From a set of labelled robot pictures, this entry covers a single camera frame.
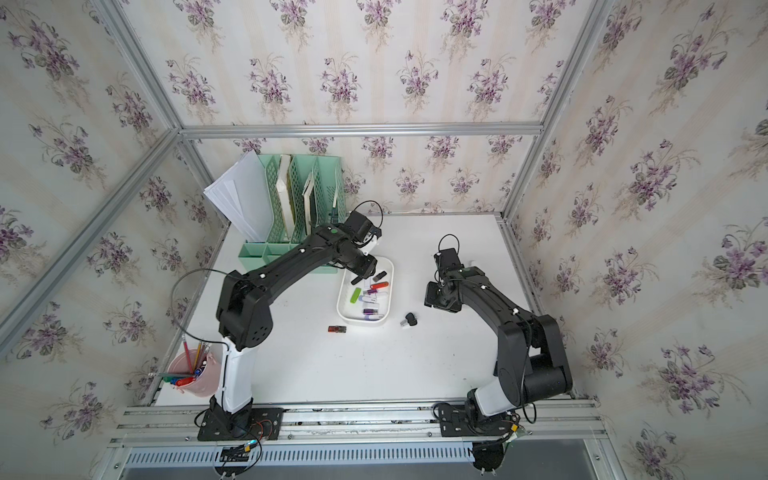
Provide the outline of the green usb drive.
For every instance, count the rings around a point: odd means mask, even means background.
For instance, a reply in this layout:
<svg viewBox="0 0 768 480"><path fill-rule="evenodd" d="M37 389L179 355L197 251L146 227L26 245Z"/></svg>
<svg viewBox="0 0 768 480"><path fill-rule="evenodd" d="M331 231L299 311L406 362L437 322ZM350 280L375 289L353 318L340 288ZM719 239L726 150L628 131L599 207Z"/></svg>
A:
<svg viewBox="0 0 768 480"><path fill-rule="evenodd" d="M353 291L353 293L352 293L352 295L350 297L350 303L351 304L355 304L358 301L358 299L359 299L359 297L361 295L361 292L362 292L362 290L360 288L355 288L354 289L354 291Z"/></svg>

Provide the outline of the white storage box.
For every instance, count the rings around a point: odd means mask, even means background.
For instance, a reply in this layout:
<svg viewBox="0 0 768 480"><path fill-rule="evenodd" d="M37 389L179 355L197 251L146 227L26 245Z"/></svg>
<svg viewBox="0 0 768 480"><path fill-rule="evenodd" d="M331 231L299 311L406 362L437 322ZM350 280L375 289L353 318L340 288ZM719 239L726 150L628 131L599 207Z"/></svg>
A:
<svg viewBox="0 0 768 480"><path fill-rule="evenodd" d="M385 257L378 257L377 260L376 273L371 278L362 280L356 285L351 284L351 280L353 279L352 273L347 270L343 272L336 302L336 310L341 319L349 325L378 326L384 323L391 311L392 290L395 280L394 264L390 259ZM373 277L381 271L386 271L387 276L380 282L389 282L390 286L382 290L377 290L378 293L375 295L378 297L378 303L364 303L360 301L360 297L365 295L364 292L369 290L369 287L374 284L372 281ZM351 304L350 297L355 288L360 288L362 292L358 301L355 304ZM363 309L367 308L377 309L379 313L377 315L365 316L363 315Z"/></svg>

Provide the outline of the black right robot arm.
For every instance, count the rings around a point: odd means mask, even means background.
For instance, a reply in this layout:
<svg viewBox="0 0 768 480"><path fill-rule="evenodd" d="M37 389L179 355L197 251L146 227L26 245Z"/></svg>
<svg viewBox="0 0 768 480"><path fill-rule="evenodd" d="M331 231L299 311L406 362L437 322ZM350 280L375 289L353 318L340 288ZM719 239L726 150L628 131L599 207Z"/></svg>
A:
<svg viewBox="0 0 768 480"><path fill-rule="evenodd" d="M490 419L570 392L570 365L552 316L536 315L514 303L483 270L463 265L454 248L438 251L434 260L436 279L427 284L424 304L450 313L468 308L497 339L494 379L467 396L470 419Z"/></svg>

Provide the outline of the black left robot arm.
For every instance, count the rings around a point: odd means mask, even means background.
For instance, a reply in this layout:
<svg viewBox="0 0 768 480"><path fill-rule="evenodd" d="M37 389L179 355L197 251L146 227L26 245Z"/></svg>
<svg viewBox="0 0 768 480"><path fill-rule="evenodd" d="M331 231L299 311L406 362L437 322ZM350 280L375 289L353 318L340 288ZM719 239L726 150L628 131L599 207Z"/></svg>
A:
<svg viewBox="0 0 768 480"><path fill-rule="evenodd" d="M367 279L377 259L369 247L382 236L382 225L353 211L343 223L325 224L277 260L246 273L232 271L222 284L216 308L218 331L225 344L216 402L227 414L252 404L255 349L271 334L270 307L289 287L321 266L332 264Z"/></svg>

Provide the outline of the black binder clip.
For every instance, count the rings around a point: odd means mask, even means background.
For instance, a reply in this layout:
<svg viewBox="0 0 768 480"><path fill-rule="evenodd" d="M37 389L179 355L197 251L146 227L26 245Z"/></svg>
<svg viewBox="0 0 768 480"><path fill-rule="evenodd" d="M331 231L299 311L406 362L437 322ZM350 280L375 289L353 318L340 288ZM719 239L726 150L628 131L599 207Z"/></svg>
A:
<svg viewBox="0 0 768 480"><path fill-rule="evenodd" d="M405 315L405 318L400 322L400 326L403 328L414 327L418 324L416 316L409 312Z"/></svg>

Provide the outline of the dark pen in organizer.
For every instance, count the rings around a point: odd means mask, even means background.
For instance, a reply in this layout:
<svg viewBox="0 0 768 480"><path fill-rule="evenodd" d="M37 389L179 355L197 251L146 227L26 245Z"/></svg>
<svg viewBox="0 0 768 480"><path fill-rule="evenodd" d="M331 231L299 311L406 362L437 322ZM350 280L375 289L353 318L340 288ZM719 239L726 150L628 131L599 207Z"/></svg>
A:
<svg viewBox="0 0 768 480"><path fill-rule="evenodd" d="M331 208L329 211L329 220L332 224L338 222L338 189L333 192Z"/></svg>

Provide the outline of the beige notebook in organizer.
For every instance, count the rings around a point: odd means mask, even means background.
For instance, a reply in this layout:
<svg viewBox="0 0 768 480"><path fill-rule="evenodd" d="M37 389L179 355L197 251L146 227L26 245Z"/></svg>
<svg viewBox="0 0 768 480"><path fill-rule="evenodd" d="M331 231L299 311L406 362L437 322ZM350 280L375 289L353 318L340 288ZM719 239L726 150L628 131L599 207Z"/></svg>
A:
<svg viewBox="0 0 768 480"><path fill-rule="evenodd" d="M304 207L304 225L305 231L308 235L311 234L316 220L316 205L315 205L315 178L314 173L310 173L304 184L302 192L302 200Z"/></svg>

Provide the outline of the green desk file organizer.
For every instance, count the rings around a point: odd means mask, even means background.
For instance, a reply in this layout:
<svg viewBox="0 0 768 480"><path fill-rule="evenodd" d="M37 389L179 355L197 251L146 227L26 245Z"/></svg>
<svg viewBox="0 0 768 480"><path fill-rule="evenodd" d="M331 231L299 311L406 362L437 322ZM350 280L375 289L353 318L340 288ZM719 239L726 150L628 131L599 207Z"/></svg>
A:
<svg viewBox="0 0 768 480"><path fill-rule="evenodd" d="M338 189L338 222L342 223L348 216L346 194L342 187L341 159L336 156L290 155L291 205L294 214L295 230L292 238L285 238L283 220L280 216L280 200L276 189L280 156L278 154L258 155L266 170L267 186L274 214L273 226L264 243L245 242L241 247L238 258L246 270L254 270L276 261L290 249L298 246L308 234L304 225L304 207L302 192L310 173L315 178L315 227L331 223L329 211L333 192Z"/></svg>

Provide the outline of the white book in organizer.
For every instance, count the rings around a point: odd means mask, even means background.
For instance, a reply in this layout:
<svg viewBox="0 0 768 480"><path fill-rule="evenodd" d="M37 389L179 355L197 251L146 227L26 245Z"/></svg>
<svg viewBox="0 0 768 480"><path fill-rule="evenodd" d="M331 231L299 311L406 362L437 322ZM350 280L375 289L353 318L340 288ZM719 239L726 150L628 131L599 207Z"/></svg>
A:
<svg viewBox="0 0 768 480"><path fill-rule="evenodd" d="M290 164L292 157L287 154L280 156L276 189L280 200L280 216L283 220L285 238L290 241L295 230L294 214L291 205Z"/></svg>

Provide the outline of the white paper stack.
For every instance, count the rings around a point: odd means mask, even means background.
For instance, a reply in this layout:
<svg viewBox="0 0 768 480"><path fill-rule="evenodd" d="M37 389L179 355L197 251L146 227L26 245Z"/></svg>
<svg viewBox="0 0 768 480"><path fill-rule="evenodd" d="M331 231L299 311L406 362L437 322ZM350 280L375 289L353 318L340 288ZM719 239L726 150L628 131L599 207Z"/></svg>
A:
<svg viewBox="0 0 768 480"><path fill-rule="evenodd" d="M257 154L245 154L207 186L204 194L246 241L267 241L274 214L266 170Z"/></svg>

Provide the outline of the pink pen cup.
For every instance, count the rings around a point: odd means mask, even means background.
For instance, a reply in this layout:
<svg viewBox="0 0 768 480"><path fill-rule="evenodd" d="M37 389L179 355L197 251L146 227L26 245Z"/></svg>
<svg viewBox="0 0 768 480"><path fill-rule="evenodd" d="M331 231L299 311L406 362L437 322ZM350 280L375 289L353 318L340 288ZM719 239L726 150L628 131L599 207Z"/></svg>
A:
<svg viewBox="0 0 768 480"><path fill-rule="evenodd" d="M184 338L180 353L154 376L182 394L208 398L219 390L223 353L222 345Z"/></svg>

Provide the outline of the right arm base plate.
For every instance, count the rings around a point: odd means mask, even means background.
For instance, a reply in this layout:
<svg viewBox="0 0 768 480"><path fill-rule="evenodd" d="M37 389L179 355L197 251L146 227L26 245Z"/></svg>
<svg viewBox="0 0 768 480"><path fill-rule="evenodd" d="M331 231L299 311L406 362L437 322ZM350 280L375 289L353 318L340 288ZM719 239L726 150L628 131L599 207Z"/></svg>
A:
<svg viewBox="0 0 768 480"><path fill-rule="evenodd" d="M520 429L517 414L502 412L486 417L469 402L462 405L438 402L432 406L432 415L439 423L442 437L506 437Z"/></svg>

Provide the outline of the aluminium frame rail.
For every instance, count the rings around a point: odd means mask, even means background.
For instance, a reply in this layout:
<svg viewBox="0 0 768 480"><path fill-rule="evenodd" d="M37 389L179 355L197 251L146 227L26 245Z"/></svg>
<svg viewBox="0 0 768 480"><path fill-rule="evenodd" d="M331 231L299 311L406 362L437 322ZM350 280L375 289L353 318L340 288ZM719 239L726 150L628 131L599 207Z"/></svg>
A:
<svg viewBox="0 0 768 480"><path fill-rule="evenodd" d="M201 140L366 136L535 136L543 130L543 125L538 122L208 125L183 127L180 129L180 135L185 139Z"/></svg>

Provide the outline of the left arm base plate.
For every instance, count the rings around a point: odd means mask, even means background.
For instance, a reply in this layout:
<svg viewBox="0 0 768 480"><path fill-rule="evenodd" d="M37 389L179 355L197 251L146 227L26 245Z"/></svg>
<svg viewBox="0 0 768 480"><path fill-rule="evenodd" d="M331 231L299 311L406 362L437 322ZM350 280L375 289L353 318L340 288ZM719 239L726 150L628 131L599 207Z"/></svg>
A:
<svg viewBox="0 0 768 480"><path fill-rule="evenodd" d="M200 442L277 440L285 410L281 408L244 408L235 414L220 407L208 408L196 418Z"/></svg>

